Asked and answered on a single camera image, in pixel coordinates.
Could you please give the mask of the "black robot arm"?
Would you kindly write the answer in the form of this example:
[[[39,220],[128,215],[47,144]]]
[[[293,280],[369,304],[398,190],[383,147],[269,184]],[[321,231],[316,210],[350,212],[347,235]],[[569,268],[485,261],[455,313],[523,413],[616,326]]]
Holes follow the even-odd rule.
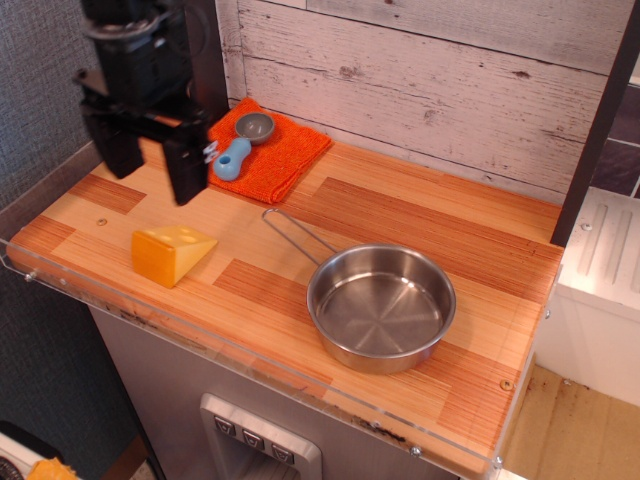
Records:
[[[109,170],[123,179],[144,164],[142,138],[160,144],[177,204],[208,184],[211,114],[191,95],[186,8],[179,1],[85,1],[83,33],[99,69],[79,70],[80,110]]]

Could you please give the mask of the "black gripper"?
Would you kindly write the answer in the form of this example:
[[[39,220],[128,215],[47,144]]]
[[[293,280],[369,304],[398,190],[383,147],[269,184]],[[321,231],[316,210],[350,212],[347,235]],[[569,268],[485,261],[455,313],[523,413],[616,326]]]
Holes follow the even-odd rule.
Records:
[[[99,60],[73,81],[82,91],[86,129],[108,169],[123,179],[144,164],[138,138],[162,142],[177,205],[208,186],[211,115],[194,99],[192,51],[185,34],[93,38]]]

